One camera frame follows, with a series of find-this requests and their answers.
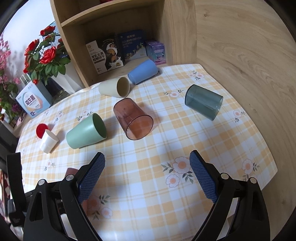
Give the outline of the black white snack box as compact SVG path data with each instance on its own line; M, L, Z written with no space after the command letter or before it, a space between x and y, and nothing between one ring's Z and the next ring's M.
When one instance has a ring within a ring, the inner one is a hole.
M124 66L116 34L110 34L86 44L98 75Z

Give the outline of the translucent brown cup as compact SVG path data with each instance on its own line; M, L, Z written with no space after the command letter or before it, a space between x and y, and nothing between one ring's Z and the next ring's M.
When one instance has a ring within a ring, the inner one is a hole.
M146 114L131 98L118 101L113 112L126 137L132 141L147 136L153 128L153 118Z

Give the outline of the purple box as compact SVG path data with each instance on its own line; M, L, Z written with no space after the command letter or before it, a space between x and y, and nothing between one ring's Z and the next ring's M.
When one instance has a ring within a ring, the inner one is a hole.
M156 64L166 64L165 45L159 41L146 42L147 56Z

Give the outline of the pink plastic cup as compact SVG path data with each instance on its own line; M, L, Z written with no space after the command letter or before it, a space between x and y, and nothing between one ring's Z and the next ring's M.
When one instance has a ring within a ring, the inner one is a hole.
M78 172L78 169L75 168L67 168L67 171L65 173L65 177L68 175L75 175Z

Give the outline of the small red cup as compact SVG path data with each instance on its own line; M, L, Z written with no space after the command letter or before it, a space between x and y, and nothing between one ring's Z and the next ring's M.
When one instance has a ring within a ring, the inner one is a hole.
M38 138L42 138L45 130L48 130L48 126L45 123L40 123L38 124L38 126L36 127L36 135Z

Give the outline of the red rose bouquet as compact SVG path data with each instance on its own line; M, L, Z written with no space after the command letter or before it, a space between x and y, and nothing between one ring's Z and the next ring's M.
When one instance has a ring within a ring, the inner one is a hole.
M55 26L44 28L40 36L41 40L33 40L25 50L23 72L29 74L34 84L40 81L47 84L48 78L66 74L66 65L71 60Z

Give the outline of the mint green cup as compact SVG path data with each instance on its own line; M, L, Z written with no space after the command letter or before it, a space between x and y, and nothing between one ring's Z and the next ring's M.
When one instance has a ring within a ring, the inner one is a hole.
M93 113L67 132L66 141L72 149L93 145L107 138L106 126L102 118Z

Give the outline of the wooden shelf unit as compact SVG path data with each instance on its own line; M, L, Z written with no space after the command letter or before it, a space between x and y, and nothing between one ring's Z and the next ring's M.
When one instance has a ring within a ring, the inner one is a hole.
M126 75L145 61L98 75L86 44L112 33L142 29L165 45L166 64L193 63L196 55L194 1L51 1L58 30L85 87Z

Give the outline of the yellow plaid floral tablecloth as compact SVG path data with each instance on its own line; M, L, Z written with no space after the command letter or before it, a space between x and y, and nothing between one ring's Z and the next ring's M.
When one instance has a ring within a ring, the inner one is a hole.
M191 85L223 96L211 121L185 105ZM232 178L257 179L265 187L277 173L261 133L235 100L199 64L162 67L160 73L135 86L129 97L154 119L144 138L129 140L113 107L117 98L101 95L98 85L83 89L29 121L21 134L23 187L30 191L40 179L62 180L67 168L80 168L96 153L106 166L89 199L87 215L103 240L185 240L200 228L212 201L204 195L189 165L197 150L205 161ZM66 134L97 113L107 138L72 149ZM40 150L36 127L45 123L59 142L49 154Z

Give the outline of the small white cup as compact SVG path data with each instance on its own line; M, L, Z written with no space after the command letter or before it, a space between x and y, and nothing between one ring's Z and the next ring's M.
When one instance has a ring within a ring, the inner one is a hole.
M40 150L49 154L58 142L59 139L54 133L50 130L45 130L40 142Z

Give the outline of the white blue probiotic box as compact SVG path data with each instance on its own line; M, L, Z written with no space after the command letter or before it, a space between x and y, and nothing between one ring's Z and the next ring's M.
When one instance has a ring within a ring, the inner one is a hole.
M16 96L16 101L31 118L35 118L52 104L53 97L41 81L29 82Z

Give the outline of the beige cup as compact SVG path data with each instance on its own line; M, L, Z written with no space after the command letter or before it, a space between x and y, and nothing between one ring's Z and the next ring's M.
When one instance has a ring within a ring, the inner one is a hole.
M124 76L117 77L101 82L98 89L102 95L125 98L130 92L130 82Z

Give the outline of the translucent teal cup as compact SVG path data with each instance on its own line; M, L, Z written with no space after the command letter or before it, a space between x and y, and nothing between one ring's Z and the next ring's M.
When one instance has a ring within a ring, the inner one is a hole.
M223 96L198 85L191 85L185 95L185 105L213 121L223 102Z

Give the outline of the dark blue box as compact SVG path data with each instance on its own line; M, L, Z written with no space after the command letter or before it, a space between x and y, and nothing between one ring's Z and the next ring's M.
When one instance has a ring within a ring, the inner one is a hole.
M125 62L147 56L145 32L141 29L120 33L118 35L122 56Z

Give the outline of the pink blossom plant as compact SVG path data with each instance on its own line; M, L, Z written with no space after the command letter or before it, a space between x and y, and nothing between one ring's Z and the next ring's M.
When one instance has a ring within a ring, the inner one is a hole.
M20 84L20 79L9 77L6 73L6 66L10 55L11 51L8 41L5 41L3 34L1 34L1 111L5 110L9 122L22 113L20 105L15 100L19 91L17 85Z

